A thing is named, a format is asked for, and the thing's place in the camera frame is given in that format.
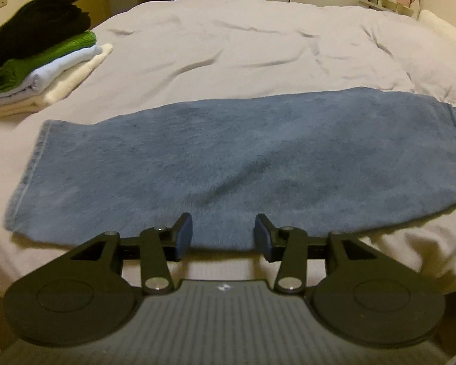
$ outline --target green knit sweater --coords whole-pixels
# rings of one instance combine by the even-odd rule
[[[92,47],[96,43],[96,35],[85,31],[66,41],[46,49],[38,55],[27,59],[10,59],[0,67],[0,93],[7,92],[19,86],[22,81],[36,68],[52,62],[68,53],[82,48]]]

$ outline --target ribbed surface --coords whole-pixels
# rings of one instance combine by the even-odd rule
[[[144,300],[125,327],[92,344],[47,349],[17,341],[0,365],[440,365],[431,343],[365,349],[328,332],[300,298],[274,294],[263,281],[185,281]]]

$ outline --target white bed sheet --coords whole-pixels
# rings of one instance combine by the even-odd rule
[[[359,7],[261,0],[177,0],[139,5],[95,30],[113,53],[65,100],[0,121],[0,294],[64,253],[17,238],[2,218],[44,120],[96,123],[164,104],[210,98],[375,89],[428,94],[456,106],[456,52],[416,21]],[[456,209],[363,241],[456,290]],[[258,255],[190,255],[174,278],[267,278],[277,264]],[[308,282],[324,277],[308,262]],[[137,264],[124,277],[138,285]]]

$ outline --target white pillow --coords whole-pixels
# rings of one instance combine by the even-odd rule
[[[422,10],[419,15],[419,22],[436,32],[441,38],[444,38],[452,46],[456,47],[456,28],[440,19],[429,10]]]

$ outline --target black garment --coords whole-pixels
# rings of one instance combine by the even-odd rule
[[[87,12],[73,5],[78,0],[32,0],[0,27],[0,66],[46,50],[91,25]]]

